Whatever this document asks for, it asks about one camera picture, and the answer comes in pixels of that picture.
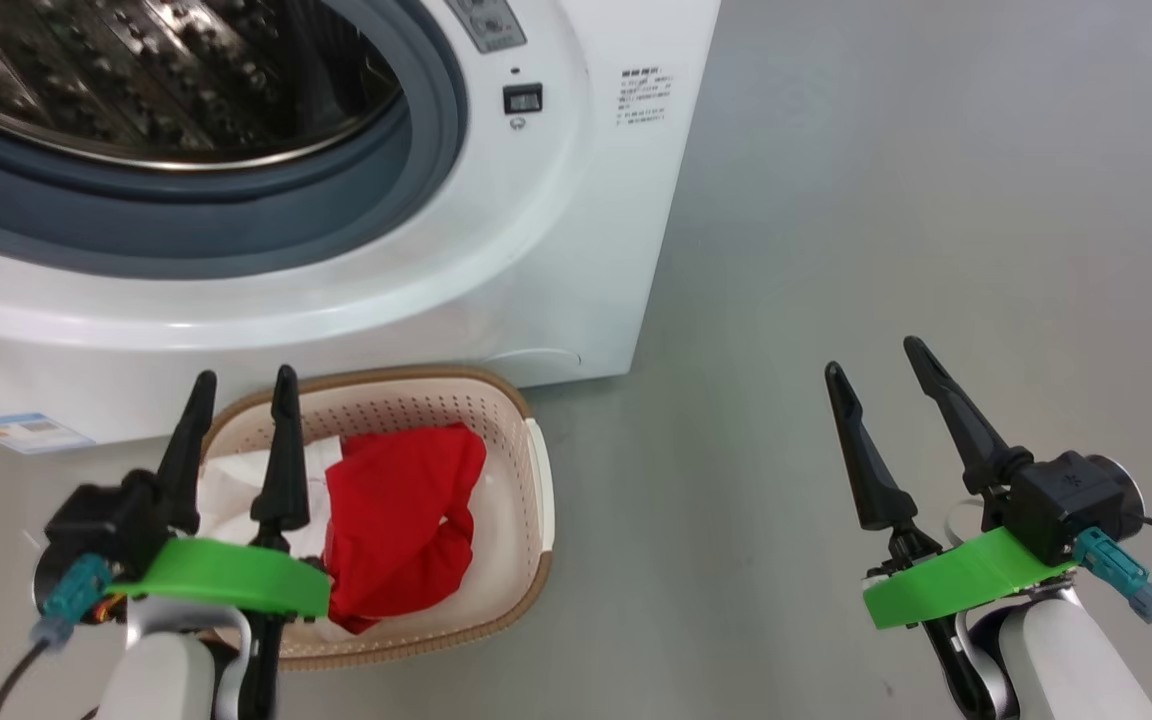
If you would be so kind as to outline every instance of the floor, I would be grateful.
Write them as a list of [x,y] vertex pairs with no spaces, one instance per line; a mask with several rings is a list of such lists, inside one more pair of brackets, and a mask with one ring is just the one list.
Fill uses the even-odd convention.
[[[823,366],[842,361],[924,528],[964,497],[900,340],[918,333],[1011,442],[1102,452],[1152,511],[1152,5],[728,0],[635,369],[528,393],[558,546],[508,632],[290,675],[286,717],[955,717],[919,632],[877,632]],[[160,442],[0,450],[0,676],[37,529]],[[970,518],[955,515],[955,525]],[[1152,568],[1152,532],[1129,543]],[[1079,591],[1152,697],[1152,626]],[[73,720],[118,632],[26,676]]]

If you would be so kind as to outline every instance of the washing machine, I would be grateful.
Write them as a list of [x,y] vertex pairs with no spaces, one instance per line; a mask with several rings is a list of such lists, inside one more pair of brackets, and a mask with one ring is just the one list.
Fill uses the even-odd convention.
[[0,442],[624,373],[718,0],[0,0]]

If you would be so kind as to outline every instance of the red garment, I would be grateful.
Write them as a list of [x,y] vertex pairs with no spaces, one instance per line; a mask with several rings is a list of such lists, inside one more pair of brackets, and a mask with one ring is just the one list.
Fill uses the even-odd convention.
[[328,616],[349,632],[424,611],[461,588],[473,552],[470,492],[486,447],[463,424],[344,438],[328,469]]

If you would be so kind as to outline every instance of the green plastic part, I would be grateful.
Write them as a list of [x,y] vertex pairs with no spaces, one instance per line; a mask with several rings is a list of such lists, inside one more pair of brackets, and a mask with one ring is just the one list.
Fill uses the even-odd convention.
[[993,602],[1074,568],[1048,568],[1003,528],[903,570],[865,591],[876,628],[897,628]]
[[328,614],[332,579],[283,552],[207,538],[173,538],[159,551],[145,578],[114,583],[109,594],[159,594],[271,615]]

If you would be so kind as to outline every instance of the blue cable connector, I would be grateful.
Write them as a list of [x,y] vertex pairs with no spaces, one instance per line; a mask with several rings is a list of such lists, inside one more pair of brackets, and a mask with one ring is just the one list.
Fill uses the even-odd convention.
[[51,652],[59,651],[83,615],[105,597],[111,582],[114,575],[100,556],[88,553],[74,561],[41,604],[41,617],[29,630],[29,643],[44,643]]
[[1087,568],[1097,578],[1128,598],[1135,614],[1152,623],[1152,583],[1149,569],[1128,555],[1119,543],[1100,528],[1089,528],[1074,541],[1074,560]]

